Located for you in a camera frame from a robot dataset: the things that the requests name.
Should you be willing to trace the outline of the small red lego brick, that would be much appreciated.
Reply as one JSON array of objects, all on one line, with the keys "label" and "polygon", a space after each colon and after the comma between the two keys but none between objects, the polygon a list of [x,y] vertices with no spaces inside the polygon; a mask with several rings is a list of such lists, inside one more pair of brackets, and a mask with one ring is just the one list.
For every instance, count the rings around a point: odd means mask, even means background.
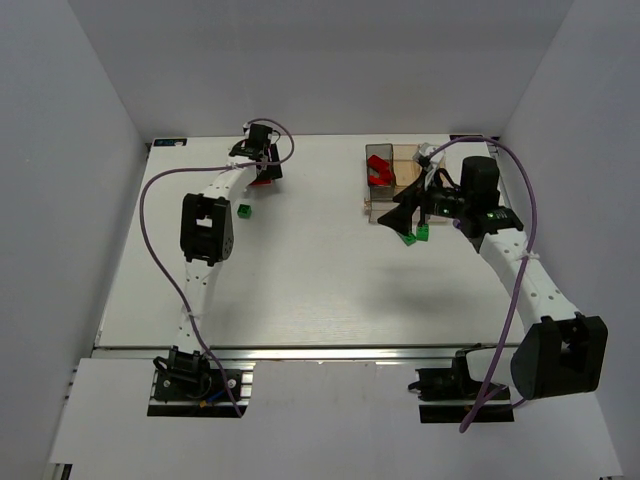
[{"label": "small red lego brick", "polygon": [[372,155],[367,159],[367,165],[372,168],[372,169],[381,169],[387,166],[387,163],[385,160],[383,160],[382,158],[380,158],[377,155]]}]

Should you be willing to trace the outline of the red long lego brick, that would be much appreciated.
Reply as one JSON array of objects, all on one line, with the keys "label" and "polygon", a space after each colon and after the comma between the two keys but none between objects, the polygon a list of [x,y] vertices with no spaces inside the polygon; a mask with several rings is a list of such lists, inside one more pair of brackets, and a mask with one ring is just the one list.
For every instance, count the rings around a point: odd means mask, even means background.
[{"label": "red long lego brick", "polygon": [[377,163],[377,172],[379,183],[384,186],[393,184],[393,172],[391,164],[385,160],[380,160]]}]

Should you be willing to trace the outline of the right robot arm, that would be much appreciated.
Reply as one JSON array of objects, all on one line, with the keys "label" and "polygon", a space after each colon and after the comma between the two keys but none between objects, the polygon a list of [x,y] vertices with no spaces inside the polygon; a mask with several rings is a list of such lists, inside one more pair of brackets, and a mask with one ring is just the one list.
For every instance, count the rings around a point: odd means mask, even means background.
[{"label": "right robot arm", "polygon": [[607,327],[569,301],[530,251],[522,222],[500,203],[499,179],[491,157],[465,158],[458,185],[447,170],[433,169],[398,193],[395,208],[378,222],[408,238],[415,213],[454,220],[515,303],[524,329],[520,344],[459,353],[455,382],[464,386],[489,377],[526,400],[592,392],[599,385]]}]

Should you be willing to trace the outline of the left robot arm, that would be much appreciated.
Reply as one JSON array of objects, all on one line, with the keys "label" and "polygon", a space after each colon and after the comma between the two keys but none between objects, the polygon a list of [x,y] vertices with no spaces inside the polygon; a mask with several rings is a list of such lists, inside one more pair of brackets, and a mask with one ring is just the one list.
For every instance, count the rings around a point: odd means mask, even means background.
[{"label": "left robot arm", "polygon": [[196,335],[204,332],[202,322],[212,309],[222,263],[234,247],[234,208],[249,186],[282,178],[277,140],[283,131],[283,126],[266,118],[245,123],[243,139],[229,152],[227,169],[183,199],[180,248],[186,270],[183,293],[189,306],[183,309],[185,319],[175,341],[182,350],[203,350]]}]

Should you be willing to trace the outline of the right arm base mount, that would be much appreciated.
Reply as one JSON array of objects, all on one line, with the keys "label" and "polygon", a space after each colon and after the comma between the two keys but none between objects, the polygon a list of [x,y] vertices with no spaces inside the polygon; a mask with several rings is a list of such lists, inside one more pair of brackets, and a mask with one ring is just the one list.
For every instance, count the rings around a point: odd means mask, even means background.
[{"label": "right arm base mount", "polygon": [[[448,367],[427,367],[416,370],[417,378],[407,386],[419,399],[422,424],[459,424],[471,412],[480,392],[482,380],[473,380],[466,356],[476,350],[487,350],[476,344],[458,350]],[[510,392],[506,387],[491,384],[488,392],[498,393],[480,408],[475,417],[478,423],[511,423],[514,421]]]}]

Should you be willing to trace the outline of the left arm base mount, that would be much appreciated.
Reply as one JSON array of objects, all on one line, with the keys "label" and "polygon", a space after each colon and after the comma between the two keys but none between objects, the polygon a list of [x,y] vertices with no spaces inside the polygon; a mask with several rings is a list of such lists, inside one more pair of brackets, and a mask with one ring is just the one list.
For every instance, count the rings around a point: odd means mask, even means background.
[{"label": "left arm base mount", "polygon": [[153,366],[149,417],[239,418],[248,407],[246,371],[222,371],[200,352],[186,353],[176,346],[155,357]]}]

